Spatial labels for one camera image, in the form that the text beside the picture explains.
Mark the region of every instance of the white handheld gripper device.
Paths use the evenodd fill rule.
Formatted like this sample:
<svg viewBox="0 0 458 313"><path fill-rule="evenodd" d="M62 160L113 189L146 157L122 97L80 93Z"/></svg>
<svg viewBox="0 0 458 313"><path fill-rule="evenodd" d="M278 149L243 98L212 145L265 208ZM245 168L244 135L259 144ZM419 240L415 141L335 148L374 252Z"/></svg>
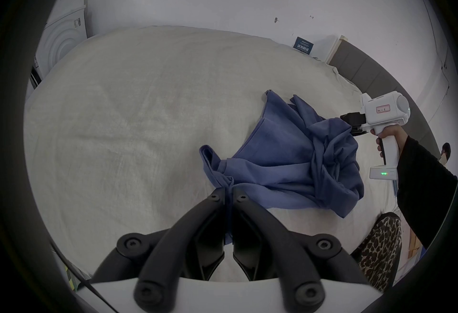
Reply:
<svg viewBox="0 0 458 313"><path fill-rule="evenodd" d="M367 93L361 95L361 114L366 116L363 131L374 130L378 135L390 125L403 126L410 117L409 101L399 92L389 92L371 99ZM370 168L370 179L398 180L399 147L394 136L380 139L384 165Z"/></svg>

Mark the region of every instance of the hand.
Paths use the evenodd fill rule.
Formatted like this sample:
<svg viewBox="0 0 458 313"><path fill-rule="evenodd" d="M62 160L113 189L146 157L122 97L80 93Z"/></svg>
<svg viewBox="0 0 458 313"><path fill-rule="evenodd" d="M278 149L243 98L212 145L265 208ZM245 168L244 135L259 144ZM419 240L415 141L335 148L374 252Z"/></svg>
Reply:
<svg viewBox="0 0 458 313"><path fill-rule="evenodd" d="M375 135L374 130L371 130L370 132L371 134ZM394 138L396 138L396 142L398 143L398 147L399 147L399 155L400 155L402 153L402 150L404 149L404 145L408 137L407 133L405 133L404 129L401 126L392 125L392 126L385 127L383 131L378 134L379 138L386 138L386 136L394 136ZM379 138L377 138L375 142L378 145L377 150L381 151Z"/></svg>

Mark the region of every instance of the label sticker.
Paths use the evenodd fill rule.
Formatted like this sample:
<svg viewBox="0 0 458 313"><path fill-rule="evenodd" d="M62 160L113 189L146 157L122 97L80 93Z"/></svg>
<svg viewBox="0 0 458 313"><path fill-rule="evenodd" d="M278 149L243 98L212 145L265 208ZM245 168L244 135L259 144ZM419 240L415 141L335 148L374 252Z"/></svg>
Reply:
<svg viewBox="0 0 458 313"><path fill-rule="evenodd" d="M297 37L296 42L294 43L293 48L296 48L297 50L310 54L310 51L312 50L313 43L310 43L309 41L306 41L305 39L302 39L301 37Z"/></svg>
<svg viewBox="0 0 458 313"><path fill-rule="evenodd" d="M380 107L377 107L377 113L384 113L384 112L389 112L390 111L390 105L381 105Z"/></svg>

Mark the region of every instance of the gray upholstered headboard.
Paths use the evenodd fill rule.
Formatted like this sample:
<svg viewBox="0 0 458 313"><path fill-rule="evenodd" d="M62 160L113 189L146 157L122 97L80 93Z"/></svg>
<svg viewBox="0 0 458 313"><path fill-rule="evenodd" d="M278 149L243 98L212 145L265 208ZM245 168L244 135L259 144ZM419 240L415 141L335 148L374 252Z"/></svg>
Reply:
<svg viewBox="0 0 458 313"><path fill-rule="evenodd" d="M336 67L339 74L355 84L361 92L367 92L371 98L393 90L402 93L410 104L410 118L404 126L405 132L415 138L431 154L437 158L440 157L436 140L420 109L388 71L345 39L338 41L338 46L336 44L333 52L335 53L328 59L328 64Z"/></svg>

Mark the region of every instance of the black cable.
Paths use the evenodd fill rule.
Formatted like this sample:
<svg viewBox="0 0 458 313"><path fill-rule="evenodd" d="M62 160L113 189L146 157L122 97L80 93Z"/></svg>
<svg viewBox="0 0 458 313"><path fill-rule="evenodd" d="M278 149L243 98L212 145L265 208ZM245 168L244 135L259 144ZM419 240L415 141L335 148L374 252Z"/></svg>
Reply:
<svg viewBox="0 0 458 313"><path fill-rule="evenodd" d="M73 268L73 265L65 258L65 256L62 254L60 249L56 246L54 241L52 239L49 239L49 242L51 243L51 247L53 247L54 252L57 254L57 256L60 258L60 260L67 266L67 268L70 270L70 272L75 275L75 277L81 282L81 284L88 288L91 293L93 293L97 298L99 298L101 301L103 301L106 305L108 305L115 313L119 313L113 306L106 301L106 299L100 295L100 293L95 290L95 288L79 273L79 271L75 270Z"/></svg>

